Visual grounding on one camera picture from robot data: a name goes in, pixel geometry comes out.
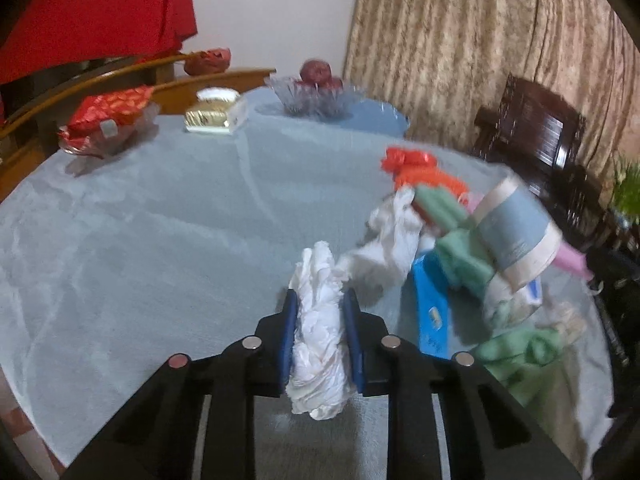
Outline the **gold tissue box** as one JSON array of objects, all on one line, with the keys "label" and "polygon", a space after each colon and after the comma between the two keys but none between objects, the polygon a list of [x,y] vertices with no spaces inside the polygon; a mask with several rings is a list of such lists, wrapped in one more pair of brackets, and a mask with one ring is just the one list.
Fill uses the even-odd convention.
[{"label": "gold tissue box", "polygon": [[232,134],[247,116],[247,100],[240,92],[210,87],[196,92],[196,102],[184,112],[184,128],[194,133]]}]

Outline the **green rubber glove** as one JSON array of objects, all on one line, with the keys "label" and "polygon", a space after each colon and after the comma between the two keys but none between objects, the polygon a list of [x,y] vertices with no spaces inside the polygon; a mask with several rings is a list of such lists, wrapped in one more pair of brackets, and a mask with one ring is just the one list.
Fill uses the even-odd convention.
[{"label": "green rubber glove", "polygon": [[559,323],[533,327],[527,320],[542,305],[541,274],[517,292],[498,273],[477,233],[472,212],[446,188],[419,185],[413,206],[434,229],[431,248],[449,283],[450,295],[463,289],[475,300],[477,326],[486,336],[472,348],[474,358],[522,405],[539,398],[553,382],[570,343]]}]

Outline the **blue under-tablecloth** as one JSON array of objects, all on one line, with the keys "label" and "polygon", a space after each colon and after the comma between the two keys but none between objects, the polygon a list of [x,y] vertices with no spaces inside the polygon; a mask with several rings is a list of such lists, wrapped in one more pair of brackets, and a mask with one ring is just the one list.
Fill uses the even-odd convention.
[{"label": "blue under-tablecloth", "polygon": [[293,116],[288,114],[276,94],[267,87],[244,93],[248,104],[248,118],[291,119],[298,122],[318,122],[336,128],[385,134],[392,138],[403,138],[410,120],[386,102],[364,99],[356,103],[342,118],[322,119],[317,116]]}]

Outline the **beige patterned curtain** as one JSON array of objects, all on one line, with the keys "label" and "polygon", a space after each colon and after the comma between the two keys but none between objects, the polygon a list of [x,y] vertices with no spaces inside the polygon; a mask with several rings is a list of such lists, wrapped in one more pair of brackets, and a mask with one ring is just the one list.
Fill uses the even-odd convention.
[{"label": "beige patterned curtain", "polygon": [[585,116],[578,158],[602,181],[639,155],[639,51],[606,0],[357,0],[344,73],[412,140],[467,150],[513,75]]}]

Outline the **clear glass plate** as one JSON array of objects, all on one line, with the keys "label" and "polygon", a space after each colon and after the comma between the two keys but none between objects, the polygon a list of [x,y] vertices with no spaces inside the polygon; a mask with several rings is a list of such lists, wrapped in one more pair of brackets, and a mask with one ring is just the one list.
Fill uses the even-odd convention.
[{"label": "clear glass plate", "polygon": [[119,126],[113,118],[102,120],[88,136],[76,139],[70,137],[67,128],[62,128],[58,132],[58,146],[65,153],[75,156],[109,158],[139,136],[149,133],[154,128],[159,112],[160,107],[156,103],[150,103],[131,125]]}]

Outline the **orange foam net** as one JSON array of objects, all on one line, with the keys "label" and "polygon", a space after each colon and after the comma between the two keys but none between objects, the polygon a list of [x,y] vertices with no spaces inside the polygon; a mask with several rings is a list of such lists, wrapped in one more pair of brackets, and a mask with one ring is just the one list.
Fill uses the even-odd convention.
[{"label": "orange foam net", "polygon": [[408,166],[402,168],[394,177],[394,188],[395,190],[399,190],[405,185],[426,185],[431,188],[442,186],[455,198],[460,198],[469,192],[469,188],[465,182],[454,176],[450,176],[450,174],[447,174],[437,167]]}]

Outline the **blue tube package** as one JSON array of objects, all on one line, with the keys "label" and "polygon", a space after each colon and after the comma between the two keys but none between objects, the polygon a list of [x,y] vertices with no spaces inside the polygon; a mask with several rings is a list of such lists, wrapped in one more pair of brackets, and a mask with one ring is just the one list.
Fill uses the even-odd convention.
[{"label": "blue tube package", "polygon": [[439,258],[424,252],[412,265],[418,315],[418,348],[428,356],[448,359],[449,283]]}]

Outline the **glass fruit bowl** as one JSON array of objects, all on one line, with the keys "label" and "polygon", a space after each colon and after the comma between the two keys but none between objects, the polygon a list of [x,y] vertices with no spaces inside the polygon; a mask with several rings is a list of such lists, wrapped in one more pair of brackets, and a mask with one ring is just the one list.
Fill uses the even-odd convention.
[{"label": "glass fruit bowl", "polygon": [[320,88],[304,84],[293,77],[265,78],[265,85],[279,99],[284,110],[292,116],[318,119],[342,119],[364,100],[363,92],[353,84]]}]

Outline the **red snack packet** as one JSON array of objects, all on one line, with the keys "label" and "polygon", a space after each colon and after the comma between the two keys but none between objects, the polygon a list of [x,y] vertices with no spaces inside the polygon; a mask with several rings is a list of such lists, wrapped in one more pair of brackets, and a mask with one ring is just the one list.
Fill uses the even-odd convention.
[{"label": "red snack packet", "polygon": [[114,120],[118,126],[130,126],[142,115],[152,93],[152,87],[140,86],[87,96],[60,130],[60,136],[66,139],[85,138],[106,120]]}]

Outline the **red apples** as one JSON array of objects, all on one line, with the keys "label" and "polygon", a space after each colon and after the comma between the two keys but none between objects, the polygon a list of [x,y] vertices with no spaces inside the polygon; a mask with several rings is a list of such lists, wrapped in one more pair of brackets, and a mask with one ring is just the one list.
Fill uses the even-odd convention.
[{"label": "red apples", "polygon": [[303,64],[299,71],[299,83],[320,90],[340,90],[344,87],[341,78],[333,75],[330,64],[318,58]]}]

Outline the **red plastic bag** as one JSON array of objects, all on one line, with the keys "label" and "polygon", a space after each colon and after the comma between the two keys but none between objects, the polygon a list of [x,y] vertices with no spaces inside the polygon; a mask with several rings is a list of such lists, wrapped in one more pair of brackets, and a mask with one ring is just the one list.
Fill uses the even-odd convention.
[{"label": "red plastic bag", "polygon": [[381,169],[388,174],[399,174],[407,168],[434,168],[437,159],[434,155],[420,150],[406,150],[400,146],[386,148],[381,160]]}]

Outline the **pink wrapper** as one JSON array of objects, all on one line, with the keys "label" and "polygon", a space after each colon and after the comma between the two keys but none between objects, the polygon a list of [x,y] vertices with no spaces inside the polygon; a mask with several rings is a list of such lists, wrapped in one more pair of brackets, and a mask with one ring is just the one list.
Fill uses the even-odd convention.
[{"label": "pink wrapper", "polygon": [[[482,193],[469,192],[464,193],[462,197],[459,198],[459,202],[465,206],[467,211],[473,212],[483,198],[484,195]],[[593,273],[587,266],[586,255],[568,244],[566,240],[562,240],[559,251],[552,261],[552,264],[556,268],[578,276],[578,278],[583,278],[586,281],[590,281],[593,278]]]}]

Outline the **potted green plant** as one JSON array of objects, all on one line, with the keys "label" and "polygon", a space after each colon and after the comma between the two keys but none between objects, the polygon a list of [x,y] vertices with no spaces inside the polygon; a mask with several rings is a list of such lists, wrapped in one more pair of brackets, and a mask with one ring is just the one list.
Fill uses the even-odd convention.
[{"label": "potted green plant", "polygon": [[614,159],[614,185],[610,207],[630,223],[639,222],[640,170],[638,159]]}]

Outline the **light blue tablecloth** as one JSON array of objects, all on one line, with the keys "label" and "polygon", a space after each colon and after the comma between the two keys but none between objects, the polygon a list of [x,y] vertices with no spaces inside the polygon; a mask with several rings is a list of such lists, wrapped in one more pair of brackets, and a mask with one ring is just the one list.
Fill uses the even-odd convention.
[{"label": "light blue tablecloth", "polygon": [[[70,465],[130,396],[183,352],[213,356],[282,306],[304,248],[335,258],[366,237],[393,189],[386,148],[433,153],[484,194],[505,166],[382,134],[258,117],[232,136],[184,131],[182,116],[106,162],[56,152],[1,203],[1,367],[18,404]],[[611,367],[579,278],[550,268],[546,300],[587,324],[550,415],[590,479],[608,431]],[[328,422],[256,401],[258,479],[385,479],[386,399],[352,399]]]}]

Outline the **white tissue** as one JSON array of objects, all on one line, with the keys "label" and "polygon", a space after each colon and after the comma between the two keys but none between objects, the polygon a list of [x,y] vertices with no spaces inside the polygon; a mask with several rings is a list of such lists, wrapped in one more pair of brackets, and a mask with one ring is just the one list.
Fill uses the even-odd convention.
[{"label": "white tissue", "polygon": [[335,269],[344,282],[389,289],[406,280],[424,226],[412,206],[414,196],[411,186],[403,186],[371,212],[370,240],[337,261]]},{"label": "white tissue", "polygon": [[344,283],[329,244],[320,240],[303,250],[288,284],[298,310],[285,392],[294,414],[318,422],[341,414],[355,393],[341,309]]}]

